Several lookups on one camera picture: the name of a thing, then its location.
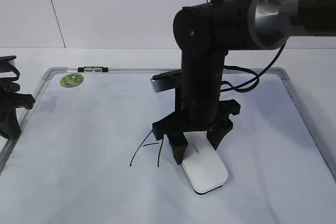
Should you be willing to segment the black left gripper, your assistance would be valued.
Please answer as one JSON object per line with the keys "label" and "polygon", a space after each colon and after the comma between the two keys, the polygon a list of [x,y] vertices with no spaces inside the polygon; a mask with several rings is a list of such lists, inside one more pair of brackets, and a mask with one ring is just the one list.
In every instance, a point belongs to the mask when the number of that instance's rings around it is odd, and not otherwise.
{"label": "black left gripper", "polygon": [[5,139],[18,139],[20,126],[16,108],[30,110],[35,104],[31,94],[20,94],[20,85],[15,78],[1,78],[1,136]]}

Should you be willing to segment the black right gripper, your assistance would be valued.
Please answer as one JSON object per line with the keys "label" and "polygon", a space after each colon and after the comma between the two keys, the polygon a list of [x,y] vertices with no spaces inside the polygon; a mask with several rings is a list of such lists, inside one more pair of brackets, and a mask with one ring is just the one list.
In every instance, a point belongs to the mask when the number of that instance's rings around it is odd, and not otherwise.
{"label": "black right gripper", "polygon": [[213,104],[191,105],[178,109],[152,124],[157,140],[168,135],[173,157],[181,164],[187,148],[184,132],[206,131],[206,137],[214,150],[222,139],[233,129],[230,115],[240,113],[240,104],[236,100],[217,101]]}

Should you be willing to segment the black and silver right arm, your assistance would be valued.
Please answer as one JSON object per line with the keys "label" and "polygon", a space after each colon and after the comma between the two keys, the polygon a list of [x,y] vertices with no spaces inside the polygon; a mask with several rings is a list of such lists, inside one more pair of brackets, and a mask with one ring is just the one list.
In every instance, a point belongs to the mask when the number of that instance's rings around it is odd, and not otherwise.
{"label": "black and silver right arm", "polygon": [[157,140],[168,137],[181,164],[186,132],[206,132],[213,148],[232,130],[235,100],[220,100],[224,58],[231,50],[282,49],[292,36],[335,36],[335,0],[211,0],[183,7],[173,34],[181,68],[154,75],[154,90],[175,91],[175,110],[154,122]]}

